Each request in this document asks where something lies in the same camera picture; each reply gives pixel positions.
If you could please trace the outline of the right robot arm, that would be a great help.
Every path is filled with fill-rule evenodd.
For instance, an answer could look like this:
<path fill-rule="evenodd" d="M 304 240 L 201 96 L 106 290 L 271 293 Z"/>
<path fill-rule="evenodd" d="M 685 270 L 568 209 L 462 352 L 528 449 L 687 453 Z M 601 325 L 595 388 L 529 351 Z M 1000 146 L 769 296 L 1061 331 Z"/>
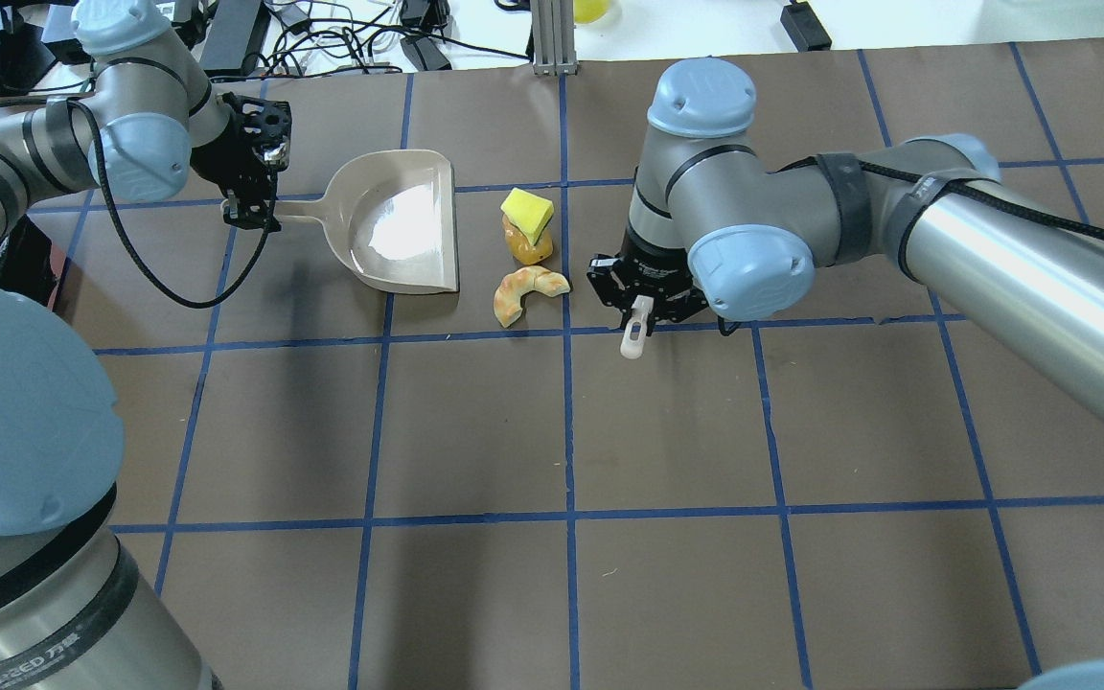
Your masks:
<path fill-rule="evenodd" d="M 1006 45 L 553 87 L 578 687 L 996 687 L 1104 658 L 1104 241 Z"/>

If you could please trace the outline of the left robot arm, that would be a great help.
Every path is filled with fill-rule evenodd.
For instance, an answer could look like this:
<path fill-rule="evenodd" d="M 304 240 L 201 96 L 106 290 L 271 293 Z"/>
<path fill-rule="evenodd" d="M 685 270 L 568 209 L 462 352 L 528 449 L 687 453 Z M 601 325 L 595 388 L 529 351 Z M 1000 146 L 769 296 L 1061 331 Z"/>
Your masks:
<path fill-rule="evenodd" d="M 145 279 L 117 200 L 158 202 L 202 176 L 224 219 L 280 231 L 285 102 L 222 91 L 150 1 L 79 1 L 95 88 L 1 98 L 0 243 L 36 202 L 100 191 Z M 45 300 L 0 287 L 0 689 L 219 689 L 112 532 L 126 428 L 100 360 Z"/>

